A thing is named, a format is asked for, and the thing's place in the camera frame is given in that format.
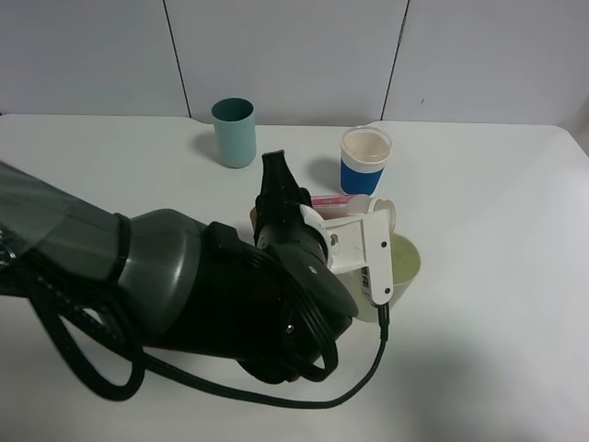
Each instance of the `white table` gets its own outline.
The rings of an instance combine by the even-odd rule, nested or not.
[[[589,159],[553,126],[377,122],[395,141],[379,195],[422,272],[392,311],[375,378],[325,412],[218,399],[148,375],[136,397],[86,390],[26,301],[0,297],[0,440],[507,441],[589,439]],[[339,191],[344,128],[261,126],[312,194]],[[183,118],[7,115],[0,159],[111,212],[172,207],[251,230],[259,158],[214,160],[213,130]],[[128,366],[81,338],[98,367]],[[327,399],[372,363],[377,328],[355,322],[321,384],[266,386],[236,363],[159,352],[228,385]]]

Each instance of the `black cable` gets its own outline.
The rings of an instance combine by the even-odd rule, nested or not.
[[[285,292],[291,297],[294,306],[301,314],[306,326],[316,341],[323,357],[325,368],[315,366],[308,361],[304,367],[307,378],[322,380],[338,364],[337,347],[331,329],[325,322],[314,298],[310,296],[280,264],[260,252],[252,252],[247,257],[250,265],[258,266],[283,282]],[[133,326],[127,316],[117,287],[96,287],[82,278],[65,273],[56,265],[48,262],[36,251],[27,252],[24,260],[18,260],[14,269],[10,269],[28,292],[31,306],[40,318],[40,322],[66,364],[77,377],[92,391],[105,399],[124,401],[134,395],[140,388],[146,369],[182,385],[237,401],[255,402],[265,405],[292,409],[327,409],[338,406],[353,397],[372,378],[382,359],[388,339],[388,305],[378,307],[380,326],[380,345],[375,361],[366,375],[348,392],[330,401],[295,401],[259,394],[252,391],[237,390],[212,381],[196,377],[172,366],[156,357],[144,353],[139,339],[133,332]],[[117,322],[122,336],[85,313],[84,307],[92,302],[92,308],[108,312]],[[79,330],[102,344],[112,352],[132,362],[132,374],[123,386],[110,383],[90,364],[65,328],[62,318],[68,319]]]

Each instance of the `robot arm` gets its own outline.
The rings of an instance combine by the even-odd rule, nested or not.
[[[150,369],[212,394],[288,408],[329,408],[374,374],[387,339],[379,308],[375,365],[334,401],[300,402],[218,386],[147,355],[144,346],[232,358],[261,381],[324,380],[338,365],[335,340],[357,314],[328,269],[329,245],[308,226],[283,152],[263,156],[253,247],[220,223],[172,210],[112,215],[0,163],[0,294],[27,297],[57,350],[98,395],[131,397]],[[100,321],[88,315],[93,309]],[[104,379],[62,323],[130,359],[124,386]],[[314,364],[323,359],[323,367]]]

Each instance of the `teal cup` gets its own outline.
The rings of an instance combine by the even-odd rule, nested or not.
[[[222,99],[211,109],[222,161],[244,168],[256,157],[254,106],[246,99]]]

